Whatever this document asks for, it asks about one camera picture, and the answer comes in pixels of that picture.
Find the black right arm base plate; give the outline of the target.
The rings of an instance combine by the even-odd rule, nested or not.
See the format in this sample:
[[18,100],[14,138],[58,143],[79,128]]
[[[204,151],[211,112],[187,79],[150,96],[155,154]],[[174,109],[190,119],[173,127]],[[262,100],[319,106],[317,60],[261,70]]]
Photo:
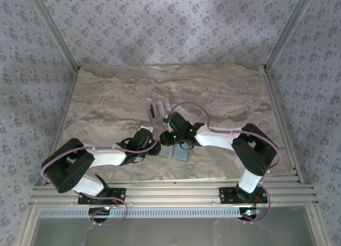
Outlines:
[[247,193],[239,187],[220,187],[221,204],[255,204],[268,203],[267,194],[261,187],[257,187],[253,193]]

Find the aluminium side rail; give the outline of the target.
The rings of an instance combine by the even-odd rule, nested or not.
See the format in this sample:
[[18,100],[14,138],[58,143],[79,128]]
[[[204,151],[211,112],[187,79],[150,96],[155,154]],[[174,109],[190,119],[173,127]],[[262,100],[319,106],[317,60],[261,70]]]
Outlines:
[[270,98],[270,101],[272,104],[274,116],[275,116],[275,119],[276,119],[278,127],[279,127],[279,131],[281,134],[281,138],[283,140],[283,144],[284,144],[285,149],[286,149],[288,160],[290,161],[290,164],[291,164],[293,170],[295,170],[295,175],[298,177],[298,182],[300,184],[305,184],[304,176],[302,174],[301,168],[299,166],[298,158],[297,158],[295,150],[294,150],[294,145],[293,145],[293,142],[290,138],[290,133],[289,133],[289,130],[287,128],[283,112],[281,110],[279,98],[275,92],[274,83],[273,83],[272,78],[266,69],[266,65],[263,66],[263,69],[264,69],[264,73],[265,73],[265,75],[264,75],[265,87],[266,87],[266,90],[269,94],[269,98]]

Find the small electronics board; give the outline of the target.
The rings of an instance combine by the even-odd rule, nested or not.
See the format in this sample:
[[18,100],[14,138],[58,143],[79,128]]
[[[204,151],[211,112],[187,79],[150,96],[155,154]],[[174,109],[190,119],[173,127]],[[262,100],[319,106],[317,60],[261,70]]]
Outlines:
[[88,215],[90,220],[96,223],[102,223],[106,221],[110,215],[109,208],[89,208]]
[[242,209],[241,210],[242,218],[251,222],[253,222],[256,219],[257,215],[260,213],[261,211],[259,209]]

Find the aluminium frame rail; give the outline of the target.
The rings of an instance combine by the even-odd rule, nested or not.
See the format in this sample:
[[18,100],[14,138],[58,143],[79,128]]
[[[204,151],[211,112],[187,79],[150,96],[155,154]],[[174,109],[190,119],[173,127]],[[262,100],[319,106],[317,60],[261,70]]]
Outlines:
[[[227,178],[176,179],[112,183],[111,187],[125,188],[125,201],[131,207],[207,207],[220,205],[218,189],[234,187],[237,181]],[[316,206],[314,187],[301,184],[297,176],[270,176],[263,180],[271,205]],[[59,194],[52,185],[35,186],[29,205],[40,207],[71,207],[78,195],[69,191]]]

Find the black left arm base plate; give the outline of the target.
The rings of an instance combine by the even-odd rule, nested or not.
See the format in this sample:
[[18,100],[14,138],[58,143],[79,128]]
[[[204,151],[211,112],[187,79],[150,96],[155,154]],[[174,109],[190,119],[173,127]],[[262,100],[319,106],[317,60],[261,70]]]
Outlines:
[[123,205],[122,202],[112,199],[113,197],[125,200],[126,189],[125,188],[105,188],[96,197],[100,199],[90,198],[83,193],[78,196],[78,204],[89,205]]

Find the taupe leather card holder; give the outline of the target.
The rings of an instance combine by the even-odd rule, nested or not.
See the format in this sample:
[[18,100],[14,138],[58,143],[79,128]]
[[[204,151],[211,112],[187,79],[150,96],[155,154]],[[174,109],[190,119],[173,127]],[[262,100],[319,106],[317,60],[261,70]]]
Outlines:
[[189,151],[182,149],[180,145],[174,146],[162,145],[161,150],[158,153],[158,156],[187,162],[189,159]]

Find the aluminium frame post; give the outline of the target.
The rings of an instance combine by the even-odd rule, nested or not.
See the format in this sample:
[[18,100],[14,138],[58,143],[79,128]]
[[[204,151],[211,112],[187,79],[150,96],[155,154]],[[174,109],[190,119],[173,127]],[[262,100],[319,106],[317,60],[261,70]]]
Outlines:
[[64,56],[66,62],[72,68],[73,71],[77,72],[79,70],[76,59],[74,58],[69,46],[67,45],[61,30],[55,23],[47,5],[44,0],[31,0],[33,6],[37,10],[39,16],[42,18],[44,24],[46,25],[50,35],[54,39],[56,45],[60,49],[62,55]]
[[273,69],[274,65],[276,64],[278,58],[280,57],[281,53],[283,52],[285,46],[287,45],[288,41],[290,40],[294,30],[296,29],[297,25],[299,24],[300,20],[302,19],[305,11],[307,10],[311,0],[297,0],[293,10],[286,21],[281,34],[279,35],[278,40],[276,41],[274,47],[272,48],[269,57],[267,58],[266,62],[264,63],[264,70],[269,72]]

